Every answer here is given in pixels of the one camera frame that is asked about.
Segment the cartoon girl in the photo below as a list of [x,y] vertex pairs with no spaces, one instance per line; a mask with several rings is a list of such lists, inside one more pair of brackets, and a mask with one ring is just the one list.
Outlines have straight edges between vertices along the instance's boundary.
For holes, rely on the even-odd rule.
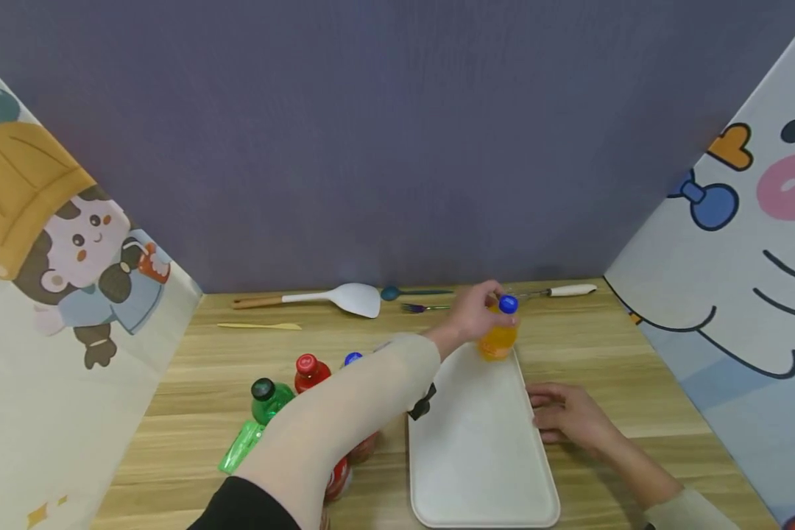
[[0,278],[36,302],[35,327],[64,328],[85,367],[107,367],[112,322],[135,334],[162,297],[170,258],[39,124],[0,90]]

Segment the cartoon hat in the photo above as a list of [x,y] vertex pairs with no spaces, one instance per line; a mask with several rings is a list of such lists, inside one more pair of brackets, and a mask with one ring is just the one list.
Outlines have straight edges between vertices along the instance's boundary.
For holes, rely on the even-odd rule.
[[[0,110],[11,108],[7,97],[14,101],[0,90]],[[7,122],[6,118],[10,117],[0,112],[0,278],[3,280],[18,277],[18,270],[47,219],[71,197],[95,185],[89,173],[44,127]]]

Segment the utensil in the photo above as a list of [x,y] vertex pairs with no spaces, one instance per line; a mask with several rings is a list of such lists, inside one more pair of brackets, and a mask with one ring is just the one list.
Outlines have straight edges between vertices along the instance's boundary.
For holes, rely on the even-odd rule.
[[[531,296],[564,297],[582,296],[590,294],[598,289],[597,285],[591,283],[578,283],[576,285],[564,285],[559,288],[542,289],[541,291],[521,292],[513,294],[516,299],[529,299]],[[429,309],[449,309],[449,305],[419,305],[419,303],[401,303],[400,308],[408,313],[423,313]]]
[[423,313],[431,309],[449,309],[449,305],[420,305],[419,303],[401,303],[402,308],[407,313]]
[[360,317],[376,318],[380,314],[380,292],[374,286],[363,283],[346,283],[332,291],[310,294],[282,294],[279,296],[240,299],[232,303],[234,309],[280,305],[281,303],[304,302],[306,300],[330,300],[348,313]]
[[221,322],[218,324],[218,328],[236,328],[236,329],[288,329],[288,330],[296,330],[300,331],[303,328],[297,324],[285,323],[285,324],[240,324],[236,322]]
[[396,300],[398,296],[402,294],[452,294],[453,291],[448,291],[447,289],[424,289],[421,291],[401,291],[396,286],[388,285],[383,288],[380,292],[381,299],[391,302],[392,300]]
[[577,283],[576,285],[564,285],[559,288],[542,289],[541,291],[522,292],[522,294],[515,294],[516,299],[522,299],[531,296],[548,296],[548,297],[561,297],[561,296],[582,296],[590,294],[598,289],[598,286],[593,283]]

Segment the black sleeve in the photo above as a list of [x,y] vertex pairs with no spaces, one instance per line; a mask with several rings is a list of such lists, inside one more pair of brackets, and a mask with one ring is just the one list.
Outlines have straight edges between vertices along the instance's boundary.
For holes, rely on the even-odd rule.
[[221,484],[206,512],[189,530],[300,530],[282,504],[261,487],[238,476]]

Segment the white tray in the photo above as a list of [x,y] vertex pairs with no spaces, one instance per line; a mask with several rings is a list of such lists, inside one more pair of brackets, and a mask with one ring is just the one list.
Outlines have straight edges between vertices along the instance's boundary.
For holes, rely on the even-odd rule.
[[409,418],[415,517],[433,529],[546,529],[559,496],[515,350],[486,362],[474,344],[448,357],[430,412]]

